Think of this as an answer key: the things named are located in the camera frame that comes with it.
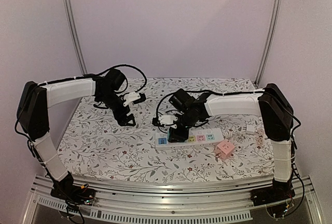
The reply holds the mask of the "teal cube charger plug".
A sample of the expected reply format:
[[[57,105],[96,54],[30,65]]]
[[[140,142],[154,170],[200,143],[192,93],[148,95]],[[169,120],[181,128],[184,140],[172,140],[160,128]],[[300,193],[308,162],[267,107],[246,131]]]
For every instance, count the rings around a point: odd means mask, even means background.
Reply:
[[[183,143],[188,139],[189,130],[186,128],[169,128],[168,130],[168,142],[169,143]]]

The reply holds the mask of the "white USB charger block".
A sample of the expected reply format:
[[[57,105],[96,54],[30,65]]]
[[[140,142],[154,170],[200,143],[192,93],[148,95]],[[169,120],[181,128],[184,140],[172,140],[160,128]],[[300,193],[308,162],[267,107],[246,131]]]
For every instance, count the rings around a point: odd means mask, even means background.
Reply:
[[[251,128],[251,127],[247,127],[245,132],[246,132],[246,134],[254,134],[255,133],[255,129]]]

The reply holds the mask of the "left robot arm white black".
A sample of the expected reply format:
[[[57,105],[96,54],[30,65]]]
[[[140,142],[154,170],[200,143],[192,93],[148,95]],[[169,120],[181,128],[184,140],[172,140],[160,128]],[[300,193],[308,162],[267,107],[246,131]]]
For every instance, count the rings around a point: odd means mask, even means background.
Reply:
[[[51,196],[74,204],[90,204],[96,191],[88,183],[78,186],[72,173],[62,162],[53,141],[54,124],[67,127],[70,114],[55,112],[58,105],[93,97],[96,107],[111,111],[121,127],[135,125],[130,105],[145,100],[141,88],[132,92],[121,90],[128,82],[126,75],[116,65],[98,74],[83,74],[36,83],[28,81],[23,88],[16,113],[15,132],[26,137],[32,155],[45,169],[53,186]]]

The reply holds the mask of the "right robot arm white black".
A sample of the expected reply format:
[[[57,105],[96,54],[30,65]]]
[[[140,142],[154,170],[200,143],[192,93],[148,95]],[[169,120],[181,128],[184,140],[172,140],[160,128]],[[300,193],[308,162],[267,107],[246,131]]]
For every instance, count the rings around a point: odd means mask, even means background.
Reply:
[[[270,83],[254,91],[218,93],[205,89],[197,93],[194,96],[195,91],[179,89],[171,94],[169,102],[178,114],[168,123],[168,141],[183,143],[190,129],[211,117],[254,116],[260,119],[272,146],[273,179],[271,186],[252,190],[251,200],[254,206],[261,206],[293,198],[295,116],[278,86]]]

